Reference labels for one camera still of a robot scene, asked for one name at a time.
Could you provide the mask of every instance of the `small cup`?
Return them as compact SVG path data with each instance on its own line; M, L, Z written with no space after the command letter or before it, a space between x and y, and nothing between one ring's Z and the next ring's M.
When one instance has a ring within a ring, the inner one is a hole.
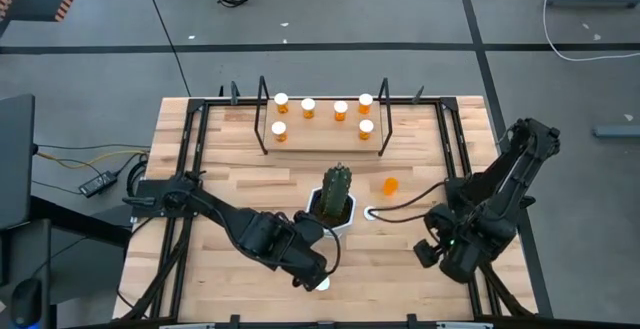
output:
M333 110L336 112L337 121L344 121L344 119L347 117L348 108L349 108L349 105L347 105L347 102L342 100L337 101L333 104Z
M373 122L365 119L360 122L360 139L367 140L373 131Z
M278 106L278 113L284 114L289 111L289 97L285 93L278 93L273 97L273 101Z
M283 142L287 140L287 124L283 122L275 122L271 125L271 132L276 137L276 140Z
M316 108L315 100L307 98L304 99L300 105L302 106L302 115L307 119L313 118L313 111Z
M373 97L370 94L362 94L358 101L360 102L360 108L358 109L360 114L369 114L371 104L373 103Z

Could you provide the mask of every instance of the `power adapter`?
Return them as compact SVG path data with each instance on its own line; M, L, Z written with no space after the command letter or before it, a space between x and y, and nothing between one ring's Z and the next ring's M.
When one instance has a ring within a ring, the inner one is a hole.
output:
M88 182L80 185L78 189L82 195L87 198L91 198L96 194L102 194L105 190L110 188L113 184L118 181L118 177L115 176L112 172L106 171L101 175L96 176L95 178L89 180Z

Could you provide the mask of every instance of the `white lid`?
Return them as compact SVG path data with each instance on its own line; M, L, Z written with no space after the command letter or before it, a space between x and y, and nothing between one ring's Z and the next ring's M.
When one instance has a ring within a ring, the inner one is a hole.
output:
M331 281L329 280L329 277L327 277L320 284L318 284L318 286L316 287L316 290L325 291L325 290L329 289L329 285L331 285Z
M373 103L373 97L370 94L362 94L360 95L360 104L362 105L371 105Z
M313 108L316 107L316 101L311 98L307 98L304 99L300 105L302 105L302 109L304 110L313 110Z
M360 122L360 130L365 133L371 133L373 131L373 122L371 120L365 119Z
M287 124L283 122L275 122L273 123L273 125L271 125L271 131L275 135L283 134L285 131L287 131Z
M289 100L289 97L285 93L278 93L275 97L273 97L273 101L275 101L278 105L287 104L287 100Z
M337 112L337 113L346 113L347 112L347 108L349 106L347 105L347 102L345 101L337 101L333 104L333 109Z

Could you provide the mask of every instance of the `yellow wire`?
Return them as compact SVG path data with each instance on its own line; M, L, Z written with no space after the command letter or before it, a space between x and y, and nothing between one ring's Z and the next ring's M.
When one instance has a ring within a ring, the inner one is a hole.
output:
M78 165L66 164L63 160L58 159L58 158L54 157L51 154L36 153L36 155L38 155L38 156L40 156L42 158L48 159L48 160L53 160L53 161L57 162L58 164L62 165L63 167L67 168L67 169L84 168L86 166L89 166L89 165L92 165L94 163L97 163L97 162L99 162L99 161L101 161L103 159L110 158L110 157L116 156L116 155L122 155L122 154L147 154L148 155L149 153L147 153L145 151L142 151L142 150L121 150L121 151L117 151L117 152L112 152L112 153L107 153L107 154L101 155L101 156L99 156L99 157L97 157L95 159L92 159L91 161L88 161L88 162L83 163L83 164L78 164Z

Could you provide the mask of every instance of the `floor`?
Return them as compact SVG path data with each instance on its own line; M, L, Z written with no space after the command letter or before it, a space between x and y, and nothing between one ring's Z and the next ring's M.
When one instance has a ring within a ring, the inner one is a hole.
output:
M481 35L475 38L463 0L251 0L236 9L216 1L157 0L173 43L181 46L194 96L216 95L232 80L252 95L260 75L274 91L298 95L358 94L388 77L394 94L410 95L424 85L425 95L485 95L496 128L503 124L498 105L507 125L530 116L558 127L561 153L539 173L530 191L538 203L529 210L553 314L640 323L640 142L591 135L595 124L640 120L640 57L570 63L520 45L487 52L490 74L481 71L484 51L469 50L480 38L485 44L545 43L543 0L471 0ZM638 9L553 8L547 19L558 43L640 42ZM355 42L377 44L344 44ZM133 45L145 47L124 48ZM39 144L149 144L161 98L185 95L166 45L151 0L75 0L62 23L9 25L0 47L16 54L0 55L0 97L36 95ZM116 53L123 48L126 53ZM56 50L65 54L46 54ZM51 152L80 160L102 153ZM121 163L116 158L100 168ZM34 161L35 179L65 188L91 176ZM90 214L119 204L124 193L121 183L90 200L33 190ZM109 290L65 303L61 326L105 322L114 301Z

